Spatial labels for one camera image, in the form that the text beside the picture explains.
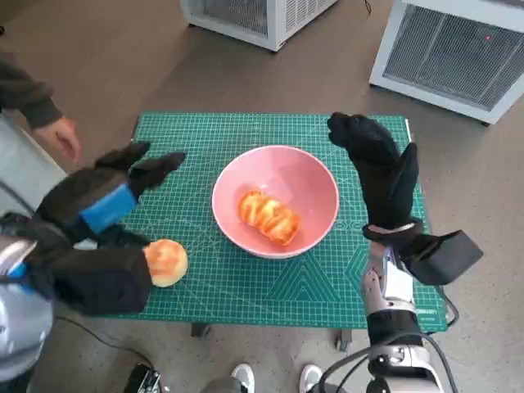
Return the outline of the right black gloved robot hand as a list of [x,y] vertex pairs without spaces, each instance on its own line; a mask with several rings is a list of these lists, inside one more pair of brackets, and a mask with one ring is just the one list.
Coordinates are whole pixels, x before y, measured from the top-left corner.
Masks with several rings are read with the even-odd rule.
[[327,120],[332,144],[346,150],[360,181],[368,223],[386,230],[415,222],[413,193],[418,181],[418,149],[400,151],[391,133],[363,115],[335,112]]

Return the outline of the left bare black robot hand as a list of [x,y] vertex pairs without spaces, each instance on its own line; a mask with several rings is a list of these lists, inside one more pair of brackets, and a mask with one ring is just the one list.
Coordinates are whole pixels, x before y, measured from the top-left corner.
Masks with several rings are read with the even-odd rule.
[[36,216],[59,228],[73,244],[89,239],[100,247],[148,246],[146,237],[120,221],[145,191],[159,187],[186,158],[184,152],[172,151],[144,159],[150,146],[132,142],[68,175],[43,198]]

